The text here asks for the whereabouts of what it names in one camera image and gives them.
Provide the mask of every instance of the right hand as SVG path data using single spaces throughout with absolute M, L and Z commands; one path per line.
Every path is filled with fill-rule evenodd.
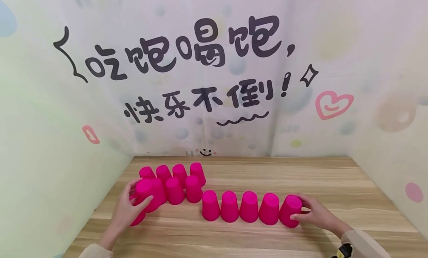
M 339 238 L 341 238 L 343 233 L 352 230 L 352 227 L 337 218 L 315 198 L 311 198 L 300 193 L 295 195 L 302 200 L 303 207 L 309 208 L 310 211 L 303 210 L 301 214 L 292 214 L 290 219 L 311 223 L 320 229 L 326 229 L 335 233 Z

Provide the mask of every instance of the pink plastic cup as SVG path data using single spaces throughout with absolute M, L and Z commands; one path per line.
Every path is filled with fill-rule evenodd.
M 228 223 L 235 222 L 239 217 L 238 200 L 232 191 L 226 191 L 221 197 L 221 218 Z
M 153 189 L 153 200 L 156 202 L 158 207 L 166 203 L 166 192 L 165 187 L 162 184 L 162 181 L 159 178 L 154 178 L 150 180 L 152 182 Z
M 143 179 L 140 182 L 136 183 L 135 195 L 136 200 L 134 202 L 134 206 L 143 202 L 143 200 L 145 200 L 148 196 L 153 195 L 152 182 L 150 181 L 150 179 Z M 153 200 L 147 207 L 152 206 L 152 204 L 154 204 Z
M 143 200 L 138 199 L 136 191 L 133 194 L 129 195 L 129 200 L 132 200 L 132 199 L 136 199 L 135 202 L 133 203 L 134 206 L 140 204 L 143 201 Z M 141 213 L 135 218 L 135 220 L 129 226 L 138 225 L 139 223 L 141 223 L 144 220 L 145 217 L 146 217 L 146 212 L 141 211 Z
M 141 223 L 146 217 L 146 212 L 142 211 L 129 226 L 135 226 Z
M 150 166 L 146 166 L 140 169 L 140 177 L 145 179 L 153 179 L 155 178 L 155 173 Z
M 182 188 L 186 188 L 186 178 L 188 176 L 184 165 L 181 163 L 174 165 L 172 168 L 172 175 L 180 180 L 180 185 Z
M 162 181 L 158 178 L 153 178 L 150 179 L 150 183 L 153 199 L 150 204 L 147 205 L 146 209 L 144 209 L 146 213 L 154 212 L 166 202 L 165 187 L 163 187 Z
M 273 193 L 266 193 L 259 210 L 259 217 L 267 225 L 275 225 L 279 218 L 279 198 Z
M 202 188 L 196 176 L 189 176 L 186 179 L 186 197 L 190 203 L 197 203 L 202 199 Z
M 220 216 L 220 206 L 217 194 L 213 190 L 207 190 L 202 196 L 202 216 L 206 221 L 215 221 Z
M 166 184 L 166 180 L 172 177 L 171 172 L 166 165 L 160 165 L 156 168 L 156 176 L 162 181 L 163 185 Z
M 199 162 L 194 162 L 190 165 L 190 175 L 197 176 L 201 187 L 205 186 L 207 180 L 205 179 L 205 174 L 202 169 L 202 165 Z
M 253 191 L 245 191 L 242 195 L 239 216 L 247 223 L 253 223 L 259 218 L 257 195 Z
M 299 225 L 299 221 L 291 220 L 290 216 L 295 213 L 301 213 L 302 200 L 295 195 L 285 197 L 284 203 L 279 210 L 279 221 L 286 227 L 295 228 Z
M 168 194 L 168 201 L 172 205 L 178 205 L 185 199 L 185 192 L 177 177 L 171 177 L 166 181 L 166 193 Z

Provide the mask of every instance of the pastel wall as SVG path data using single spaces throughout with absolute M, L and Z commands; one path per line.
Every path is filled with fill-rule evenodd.
M 56 69 L 35 6 L 0 0 L 1 258 L 59 258 L 133 157 L 99 91 Z
M 415 0 L 402 0 L 404 4 Z M 408 24 L 385 65 L 388 86 L 379 92 L 351 156 L 399 210 L 428 237 L 428 19 L 419 0 L 405 14 Z M 396 11 L 392 17 L 403 17 Z
M 6 250 L 60 254 L 136 154 L 350 155 L 427 236 L 426 4 L 0 0 Z

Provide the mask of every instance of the pink lip shape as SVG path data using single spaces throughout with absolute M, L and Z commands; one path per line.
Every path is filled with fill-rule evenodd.
M 99 144 L 100 143 L 100 141 L 99 141 L 97 135 L 95 134 L 94 129 L 92 129 L 92 127 L 90 127 L 89 125 L 85 125 L 82 127 L 82 130 L 85 133 L 86 138 L 89 140 L 89 142 L 91 142 L 93 144 Z
M 332 104 L 336 104 L 343 99 L 347 99 L 348 104 L 343 109 L 341 109 L 340 111 L 334 112 L 334 113 L 329 114 L 329 115 L 324 115 L 324 113 L 322 112 L 322 109 L 321 109 L 321 99 L 323 97 L 325 97 L 326 95 L 329 95 L 331 97 L 331 103 Z M 341 114 L 344 114 L 347 111 L 347 109 L 349 109 L 349 107 L 352 105 L 352 102 L 354 102 L 354 96 L 353 95 L 345 94 L 345 95 L 337 96 L 336 92 L 324 91 L 321 94 L 319 94 L 318 97 L 316 98 L 315 108 L 316 108 L 318 116 L 321 118 L 321 120 L 328 120 L 330 118 L 334 118 L 334 117 L 337 117 Z M 340 108 L 339 106 L 335 106 L 335 107 L 329 107 L 327 105 L 324 106 L 324 109 L 326 109 L 326 111 L 336 111 L 339 108 Z

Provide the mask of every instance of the wrist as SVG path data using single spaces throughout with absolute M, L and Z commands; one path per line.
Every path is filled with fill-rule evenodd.
M 346 224 L 340 219 L 337 219 L 335 224 L 332 226 L 332 229 L 330 229 L 330 232 L 335 234 L 339 239 L 342 238 L 343 234 L 345 234 L 348 231 L 354 230 L 350 225 Z
M 101 235 L 98 245 L 111 251 L 122 232 L 119 226 L 111 223 Z

